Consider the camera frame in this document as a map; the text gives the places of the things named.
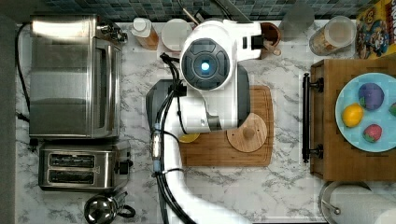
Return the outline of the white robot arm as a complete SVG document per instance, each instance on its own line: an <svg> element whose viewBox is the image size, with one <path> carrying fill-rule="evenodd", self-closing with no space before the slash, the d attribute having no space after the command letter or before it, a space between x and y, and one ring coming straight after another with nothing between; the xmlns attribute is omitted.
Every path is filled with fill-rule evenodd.
<svg viewBox="0 0 396 224"><path fill-rule="evenodd" d="M248 73L239 63L259 58L262 48L259 23L209 19L193 29L177 59L161 55L172 77L149 90L146 109L163 224L251 224L191 193L179 137L243 124L250 113L250 92Z"/></svg>

